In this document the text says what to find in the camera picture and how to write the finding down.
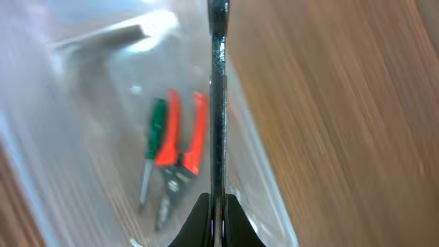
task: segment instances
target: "orange pliers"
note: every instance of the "orange pliers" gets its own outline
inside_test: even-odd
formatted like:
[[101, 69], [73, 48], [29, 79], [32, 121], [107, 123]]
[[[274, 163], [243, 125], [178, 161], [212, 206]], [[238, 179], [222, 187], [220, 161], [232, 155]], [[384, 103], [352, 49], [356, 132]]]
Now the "orange pliers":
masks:
[[207, 124], [207, 97], [194, 93], [196, 119], [193, 138], [188, 152], [178, 151], [178, 129], [180, 122], [180, 98], [175, 89], [169, 89], [169, 110], [165, 140], [156, 156], [156, 165], [161, 167], [166, 192], [161, 201], [156, 220], [156, 230], [161, 230], [169, 218], [171, 208], [181, 199], [187, 185], [198, 175], [204, 136]]

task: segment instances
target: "wooden table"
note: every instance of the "wooden table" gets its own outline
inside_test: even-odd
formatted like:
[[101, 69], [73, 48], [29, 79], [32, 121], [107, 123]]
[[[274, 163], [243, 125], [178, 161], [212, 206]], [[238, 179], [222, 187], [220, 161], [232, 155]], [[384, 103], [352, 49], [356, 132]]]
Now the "wooden table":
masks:
[[[416, 2], [231, 2], [228, 51], [300, 245], [438, 246], [439, 60]], [[439, 5], [420, 6], [434, 28]], [[41, 246], [5, 167], [0, 246]]]

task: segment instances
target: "orange handle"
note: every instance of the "orange handle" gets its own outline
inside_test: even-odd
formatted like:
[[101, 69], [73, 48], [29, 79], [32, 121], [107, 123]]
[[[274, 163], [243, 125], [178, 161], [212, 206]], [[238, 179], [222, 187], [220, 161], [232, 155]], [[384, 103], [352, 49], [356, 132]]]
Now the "orange handle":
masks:
[[178, 159], [178, 124], [180, 122], [180, 99], [175, 89], [169, 89], [166, 137], [156, 156], [156, 165], [175, 165]]
[[204, 134], [206, 132], [207, 116], [207, 97], [202, 93], [195, 92], [195, 107], [197, 109], [197, 119], [195, 120], [195, 130], [193, 132], [192, 143], [189, 151], [185, 154], [183, 166], [190, 172], [198, 175], [201, 154], [203, 151]]

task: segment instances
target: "green screwdriver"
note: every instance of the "green screwdriver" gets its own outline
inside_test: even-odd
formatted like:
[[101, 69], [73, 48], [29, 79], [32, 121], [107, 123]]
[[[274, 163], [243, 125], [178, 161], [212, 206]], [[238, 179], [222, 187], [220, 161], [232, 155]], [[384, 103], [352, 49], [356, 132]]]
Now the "green screwdriver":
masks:
[[142, 186], [140, 192], [140, 207], [142, 209], [145, 204], [148, 181], [151, 176], [154, 159], [162, 143], [163, 132], [166, 127], [167, 118], [167, 101], [165, 99], [156, 99], [154, 109], [150, 119], [150, 131], [147, 134], [148, 145], [145, 152], [145, 170], [143, 171]]

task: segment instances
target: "green handle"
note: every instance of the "green handle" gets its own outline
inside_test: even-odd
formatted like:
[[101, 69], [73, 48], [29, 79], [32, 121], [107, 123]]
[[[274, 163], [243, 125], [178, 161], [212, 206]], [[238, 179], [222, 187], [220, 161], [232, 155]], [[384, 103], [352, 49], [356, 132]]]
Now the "green handle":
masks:
[[162, 143], [163, 133], [166, 129], [167, 102], [165, 99], [156, 99], [152, 110], [148, 146], [145, 158], [155, 159]]

